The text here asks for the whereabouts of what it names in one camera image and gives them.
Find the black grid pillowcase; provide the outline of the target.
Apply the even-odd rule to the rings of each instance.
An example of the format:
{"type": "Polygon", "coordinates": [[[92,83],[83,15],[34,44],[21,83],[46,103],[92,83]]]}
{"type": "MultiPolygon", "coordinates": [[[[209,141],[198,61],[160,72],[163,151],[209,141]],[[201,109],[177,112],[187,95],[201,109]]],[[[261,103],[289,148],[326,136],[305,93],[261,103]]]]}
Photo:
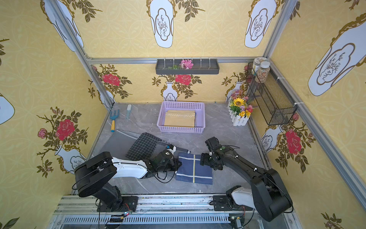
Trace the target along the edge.
{"type": "Polygon", "coordinates": [[[160,141],[162,141],[160,138],[150,133],[142,133],[129,149],[126,157],[132,161],[148,159],[160,141]]]}

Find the navy blue striped pillowcase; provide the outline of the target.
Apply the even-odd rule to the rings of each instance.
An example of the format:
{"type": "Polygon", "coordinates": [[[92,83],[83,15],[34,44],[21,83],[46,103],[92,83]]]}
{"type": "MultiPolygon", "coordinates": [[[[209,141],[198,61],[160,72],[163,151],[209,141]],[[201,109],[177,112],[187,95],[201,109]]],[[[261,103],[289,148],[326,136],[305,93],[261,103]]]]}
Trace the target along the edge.
{"type": "Polygon", "coordinates": [[[182,165],[176,172],[176,180],[197,183],[197,184],[213,184],[213,169],[206,165],[201,165],[201,156],[189,153],[179,153],[179,161],[182,165]]]}

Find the yellow pillowcase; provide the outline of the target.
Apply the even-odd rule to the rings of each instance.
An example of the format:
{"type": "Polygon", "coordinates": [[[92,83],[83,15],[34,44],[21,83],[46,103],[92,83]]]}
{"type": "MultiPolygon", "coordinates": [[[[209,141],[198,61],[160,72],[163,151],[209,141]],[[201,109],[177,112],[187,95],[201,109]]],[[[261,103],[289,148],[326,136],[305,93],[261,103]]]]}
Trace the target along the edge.
{"type": "Polygon", "coordinates": [[[168,110],[165,113],[164,126],[195,127],[194,110],[168,110]]]}

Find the purple plastic basket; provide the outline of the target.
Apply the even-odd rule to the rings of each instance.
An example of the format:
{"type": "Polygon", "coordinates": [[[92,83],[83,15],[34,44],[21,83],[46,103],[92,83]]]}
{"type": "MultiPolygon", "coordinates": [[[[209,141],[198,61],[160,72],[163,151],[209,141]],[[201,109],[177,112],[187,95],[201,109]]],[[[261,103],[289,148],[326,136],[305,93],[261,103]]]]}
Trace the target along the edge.
{"type": "Polygon", "coordinates": [[[164,101],[157,126],[161,132],[201,134],[205,128],[205,104],[164,101]]]}

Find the grey checked pillowcase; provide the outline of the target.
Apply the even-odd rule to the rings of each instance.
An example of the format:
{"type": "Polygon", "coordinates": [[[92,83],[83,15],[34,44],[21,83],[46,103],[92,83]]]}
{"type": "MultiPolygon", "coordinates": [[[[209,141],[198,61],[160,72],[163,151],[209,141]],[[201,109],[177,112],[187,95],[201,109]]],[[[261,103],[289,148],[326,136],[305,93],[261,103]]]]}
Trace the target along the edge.
{"type": "MultiPolygon", "coordinates": [[[[168,143],[168,142],[165,142],[165,141],[160,141],[160,142],[159,142],[159,144],[160,144],[161,146],[164,146],[164,147],[165,147],[165,149],[166,149],[166,146],[167,146],[167,145],[172,145],[171,143],[168,143]]],[[[174,153],[181,153],[181,152],[183,152],[183,153],[188,153],[188,154],[190,154],[190,153],[191,153],[191,152],[190,152],[189,150],[187,150],[187,149],[180,148],[180,147],[176,147],[176,151],[175,151],[174,153]]]]}

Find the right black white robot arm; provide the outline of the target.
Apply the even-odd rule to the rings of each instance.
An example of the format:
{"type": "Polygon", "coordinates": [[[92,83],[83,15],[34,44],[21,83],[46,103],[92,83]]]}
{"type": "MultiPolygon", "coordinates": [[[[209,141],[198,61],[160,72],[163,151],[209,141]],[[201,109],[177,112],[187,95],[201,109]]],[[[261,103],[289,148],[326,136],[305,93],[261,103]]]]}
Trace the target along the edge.
{"type": "Polygon", "coordinates": [[[246,205],[257,210],[259,215],[270,222],[289,208],[293,202],[279,173],[254,165],[240,156],[233,147],[222,146],[216,137],[205,141],[209,153],[201,154],[200,165],[214,170],[223,166],[231,168],[251,186],[251,191],[234,189],[230,195],[236,205],[246,205]]]}

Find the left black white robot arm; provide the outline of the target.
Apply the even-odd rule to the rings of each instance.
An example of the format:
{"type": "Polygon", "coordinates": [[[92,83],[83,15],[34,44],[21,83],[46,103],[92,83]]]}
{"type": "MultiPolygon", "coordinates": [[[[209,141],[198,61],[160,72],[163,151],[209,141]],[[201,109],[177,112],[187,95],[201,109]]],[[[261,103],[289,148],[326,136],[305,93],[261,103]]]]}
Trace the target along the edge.
{"type": "Polygon", "coordinates": [[[176,172],[181,165],[170,150],[160,152],[153,159],[138,161],[118,159],[112,157],[110,152],[102,152],[75,169],[75,185],[79,197],[93,196],[101,202],[99,212],[135,212],[138,197],[122,196],[118,187],[112,186],[109,181],[121,177],[154,177],[162,182],[159,173],[176,172]]]}

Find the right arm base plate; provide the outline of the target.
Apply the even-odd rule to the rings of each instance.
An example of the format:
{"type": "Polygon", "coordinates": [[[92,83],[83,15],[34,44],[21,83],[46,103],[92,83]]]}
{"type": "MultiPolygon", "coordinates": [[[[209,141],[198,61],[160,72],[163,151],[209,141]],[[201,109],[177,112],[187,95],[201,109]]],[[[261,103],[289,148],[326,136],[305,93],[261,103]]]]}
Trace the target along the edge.
{"type": "Polygon", "coordinates": [[[232,198],[228,196],[213,196],[213,200],[209,203],[210,206],[214,207],[215,211],[244,211],[244,210],[253,210],[253,208],[237,205],[234,203],[232,198]]]}

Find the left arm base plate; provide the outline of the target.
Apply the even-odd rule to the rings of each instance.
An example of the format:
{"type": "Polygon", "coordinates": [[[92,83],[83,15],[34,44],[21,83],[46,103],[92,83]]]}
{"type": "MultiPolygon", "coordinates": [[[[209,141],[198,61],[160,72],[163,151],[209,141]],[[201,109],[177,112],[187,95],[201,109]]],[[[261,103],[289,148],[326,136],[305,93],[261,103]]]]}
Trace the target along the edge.
{"type": "Polygon", "coordinates": [[[138,197],[137,196],[122,196],[116,200],[112,200],[109,203],[102,201],[101,205],[97,208],[98,212],[135,212],[137,208],[138,197]]]}

